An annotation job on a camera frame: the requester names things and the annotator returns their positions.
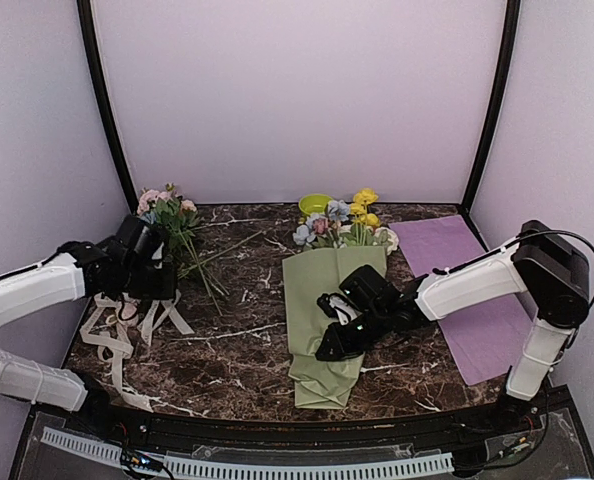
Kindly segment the white and red flower stem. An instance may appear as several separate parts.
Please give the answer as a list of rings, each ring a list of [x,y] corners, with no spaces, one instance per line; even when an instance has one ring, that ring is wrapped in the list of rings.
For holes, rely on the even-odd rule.
[[[399,237],[387,227],[379,227],[374,230],[374,245],[384,248],[386,255],[395,252],[399,246]]]

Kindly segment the peach and green wrapping paper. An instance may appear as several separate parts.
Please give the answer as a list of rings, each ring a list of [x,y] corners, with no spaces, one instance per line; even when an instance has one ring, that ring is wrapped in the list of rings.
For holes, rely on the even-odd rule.
[[[321,248],[282,261],[288,351],[293,357],[289,377],[294,381],[297,408],[336,410],[348,403],[363,358],[341,362],[315,358],[326,328],[334,322],[316,301],[324,293],[337,293],[340,283],[363,265],[370,265],[384,275],[386,249],[381,246]]]

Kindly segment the blue fake flower stem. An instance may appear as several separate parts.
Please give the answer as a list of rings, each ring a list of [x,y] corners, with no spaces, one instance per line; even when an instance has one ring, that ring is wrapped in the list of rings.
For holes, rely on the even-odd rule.
[[[311,213],[292,234],[293,242],[303,250],[345,248],[343,228],[350,219],[350,206],[343,200],[331,200],[323,213]]]

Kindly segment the yellow fake flower stem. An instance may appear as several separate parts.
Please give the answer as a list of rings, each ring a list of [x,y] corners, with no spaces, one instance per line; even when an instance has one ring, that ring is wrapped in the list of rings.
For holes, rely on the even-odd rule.
[[[360,246],[371,245],[370,237],[381,225],[379,218],[369,211],[369,207],[376,203],[378,199],[379,196],[371,188],[363,188],[353,196],[350,206],[353,218],[351,230],[354,231],[357,244]]]

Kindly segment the cream printed ribbon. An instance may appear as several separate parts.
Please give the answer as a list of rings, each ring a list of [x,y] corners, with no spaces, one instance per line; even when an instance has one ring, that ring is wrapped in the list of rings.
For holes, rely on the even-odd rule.
[[[147,346],[152,345],[153,335],[166,320],[170,320],[181,335],[194,333],[192,327],[177,310],[181,299],[181,292],[177,290],[171,300],[153,300],[146,315],[139,326],[140,336]]]

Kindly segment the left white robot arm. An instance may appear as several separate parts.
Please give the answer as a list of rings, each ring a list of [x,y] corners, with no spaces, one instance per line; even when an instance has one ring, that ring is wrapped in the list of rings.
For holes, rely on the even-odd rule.
[[[176,270],[165,261],[169,235],[136,216],[99,243],[70,241],[48,258],[0,275],[0,328],[52,305],[100,295],[128,300],[171,300]],[[0,348],[0,395],[78,412],[97,436],[118,427],[106,395],[83,374],[38,364]]]

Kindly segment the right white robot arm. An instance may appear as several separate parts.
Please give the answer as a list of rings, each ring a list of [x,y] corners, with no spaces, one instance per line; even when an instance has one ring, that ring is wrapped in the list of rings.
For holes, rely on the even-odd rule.
[[[331,323],[315,357],[328,362],[355,358],[391,332],[413,330],[490,300],[526,293],[536,304],[536,318],[520,359],[507,374],[505,397],[487,413],[488,426],[507,434],[524,420],[525,403],[537,395],[594,306],[589,261],[571,239],[585,240],[528,221],[517,236],[492,251],[419,276],[403,290],[363,265],[339,286],[357,317],[346,324]]]

